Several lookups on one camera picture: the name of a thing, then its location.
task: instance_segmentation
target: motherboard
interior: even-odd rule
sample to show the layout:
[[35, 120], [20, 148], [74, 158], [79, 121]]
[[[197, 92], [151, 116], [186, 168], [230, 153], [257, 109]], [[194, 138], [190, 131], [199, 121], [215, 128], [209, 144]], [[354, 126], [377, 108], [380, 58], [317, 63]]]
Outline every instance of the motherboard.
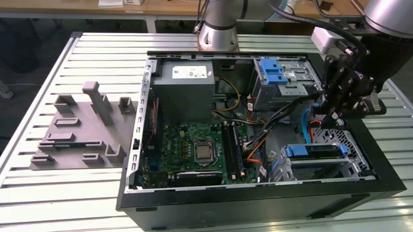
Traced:
[[147, 162], [149, 187], [167, 188], [178, 179], [185, 180], [185, 186], [255, 183], [254, 167], [243, 167], [241, 144], [246, 141], [242, 123], [166, 125], [161, 158]]

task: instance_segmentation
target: ram slot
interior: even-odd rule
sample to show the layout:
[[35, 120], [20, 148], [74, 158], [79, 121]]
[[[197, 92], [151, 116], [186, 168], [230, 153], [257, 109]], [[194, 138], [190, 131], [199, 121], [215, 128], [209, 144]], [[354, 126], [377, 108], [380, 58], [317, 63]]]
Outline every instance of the ram slot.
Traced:
[[233, 133], [234, 133], [234, 141], [235, 141], [235, 158], [237, 158], [237, 164], [238, 164], [238, 173], [241, 176], [245, 176], [245, 164], [243, 164], [243, 158], [242, 158], [242, 151], [241, 151], [241, 144], [238, 143], [238, 129], [237, 125], [233, 124]]
[[223, 123], [221, 125], [221, 129], [222, 129], [222, 139], [225, 147], [227, 178], [237, 179], [241, 173], [237, 160], [237, 141], [234, 140], [235, 138], [234, 127], [231, 124]]

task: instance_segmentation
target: slotted metal table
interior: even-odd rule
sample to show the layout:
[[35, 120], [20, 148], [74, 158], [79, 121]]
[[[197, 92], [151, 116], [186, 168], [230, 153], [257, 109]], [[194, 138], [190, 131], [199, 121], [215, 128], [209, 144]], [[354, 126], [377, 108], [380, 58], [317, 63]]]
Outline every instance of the slotted metal table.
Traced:
[[[318, 52], [306, 36], [239, 35], [238, 40], [241, 51]], [[2, 231], [142, 231], [126, 214], [115, 211], [121, 168], [31, 171], [28, 166], [56, 112], [52, 103], [58, 94], [88, 101], [83, 83], [99, 81], [99, 91], [110, 101], [121, 96], [137, 100], [149, 50], [195, 51], [195, 35], [83, 33], [70, 38], [0, 157]], [[392, 81], [378, 96], [388, 113], [364, 122], [407, 191], [336, 218], [181, 231], [412, 231], [413, 107]]]

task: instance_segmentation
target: blue cable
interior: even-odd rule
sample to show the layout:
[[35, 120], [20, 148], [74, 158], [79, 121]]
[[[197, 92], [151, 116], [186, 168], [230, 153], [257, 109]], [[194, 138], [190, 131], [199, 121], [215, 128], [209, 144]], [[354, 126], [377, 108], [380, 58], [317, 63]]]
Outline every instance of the blue cable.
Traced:
[[312, 112], [312, 110], [306, 109], [305, 112], [302, 113], [302, 118], [301, 118], [302, 134], [304, 134], [304, 138], [305, 138], [305, 141], [306, 141], [308, 144], [312, 143], [309, 129], [308, 129], [308, 114], [310, 112]]

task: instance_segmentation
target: green circuit board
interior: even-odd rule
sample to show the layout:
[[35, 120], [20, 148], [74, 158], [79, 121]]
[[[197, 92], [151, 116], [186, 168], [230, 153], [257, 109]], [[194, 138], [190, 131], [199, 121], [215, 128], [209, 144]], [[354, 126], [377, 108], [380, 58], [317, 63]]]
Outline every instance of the green circuit board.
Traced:
[[[237, 129], [238, 140], [243, 143], [247, 139], [245, 125], [239, 124]], [[202, 165], [197, 163], [195, 159], [195, 146], [199, 141], [213, 142], [215, 154], [213, 162]], [[218, 171], [223, 173], [222, 184], [255, 183], [254, 168], [245, 170], [243, 178], [235, 180], [227, 178], [222, 142], [221, 124], [166, 125], [163, 128], [161, 173]], [[167, 185], [162, 179], [151, 182], [154, 188], [165, 188]]]

